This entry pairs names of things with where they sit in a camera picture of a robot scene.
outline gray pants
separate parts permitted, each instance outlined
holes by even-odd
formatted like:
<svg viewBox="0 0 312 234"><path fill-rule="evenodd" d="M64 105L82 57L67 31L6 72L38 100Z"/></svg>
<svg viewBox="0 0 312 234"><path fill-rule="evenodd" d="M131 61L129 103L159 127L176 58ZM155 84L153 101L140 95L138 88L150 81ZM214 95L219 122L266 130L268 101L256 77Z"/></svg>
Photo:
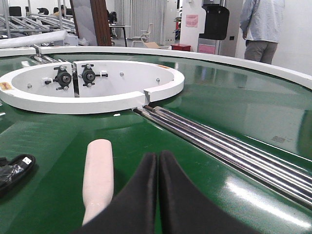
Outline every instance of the gray pants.
<svg viewBox="0 0 312 234"><path fill-rule="evenodd" d="M277 43L275 42L247 40L245 59L271 64L276 49Z"/></svg>

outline pink sign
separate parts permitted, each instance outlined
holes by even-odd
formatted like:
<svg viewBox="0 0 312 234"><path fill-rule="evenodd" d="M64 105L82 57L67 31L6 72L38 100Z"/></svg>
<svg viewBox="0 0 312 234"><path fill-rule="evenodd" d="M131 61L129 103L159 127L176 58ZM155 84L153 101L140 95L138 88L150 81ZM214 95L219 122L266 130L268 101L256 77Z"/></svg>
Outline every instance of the pink sign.
<svg viewBox="0 0 312 234"><path fill-rule="evenodd" d="M198 26L198 15L186 15L186 26L197 28L197 26Z"/></svg>
<svg viewBox="0 0 312 234"><path fill-rule="evenodd" d="M215 54L215 46L199 44L198 45L198 52L214 55Z"/></svg>

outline light blue shirt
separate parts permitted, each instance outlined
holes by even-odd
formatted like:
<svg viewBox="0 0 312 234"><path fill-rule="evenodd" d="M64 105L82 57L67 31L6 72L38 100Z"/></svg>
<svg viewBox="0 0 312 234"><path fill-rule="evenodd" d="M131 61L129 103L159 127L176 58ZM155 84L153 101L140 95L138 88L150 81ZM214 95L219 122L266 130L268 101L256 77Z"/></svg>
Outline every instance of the light blue shirt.
<svg viewBox="0 0 312 234"><path fill-rule="evenodd" d="M279 42L285 0L245 0L240 28L247 40Z"/></svg>

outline white handle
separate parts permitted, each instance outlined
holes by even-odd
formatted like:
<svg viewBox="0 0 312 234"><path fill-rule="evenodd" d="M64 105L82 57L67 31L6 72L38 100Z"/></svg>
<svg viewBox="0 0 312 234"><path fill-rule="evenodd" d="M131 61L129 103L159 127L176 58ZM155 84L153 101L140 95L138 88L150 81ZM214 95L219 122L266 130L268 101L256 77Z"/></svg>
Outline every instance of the white handle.
<svg viewBox="0 0 312 234"><path fill-rule="evenodd" d="M98 139L88 145L82 186L83 203L86 208L82 224L86 224L113 198L114 166L110 141Z"/></svg>

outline red box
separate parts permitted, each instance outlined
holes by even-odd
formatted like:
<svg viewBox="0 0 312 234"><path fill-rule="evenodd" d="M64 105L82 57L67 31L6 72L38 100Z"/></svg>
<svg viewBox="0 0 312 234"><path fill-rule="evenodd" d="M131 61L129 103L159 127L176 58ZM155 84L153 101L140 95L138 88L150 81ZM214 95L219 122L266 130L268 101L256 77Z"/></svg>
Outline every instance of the red box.
<svg viewBox="0 0 312 234"><path fill-rule="evenodd" d="M183 50L183 51L191 51L190 45L183 45L183 44L173 44L171 45L172 50Z"/></svg>

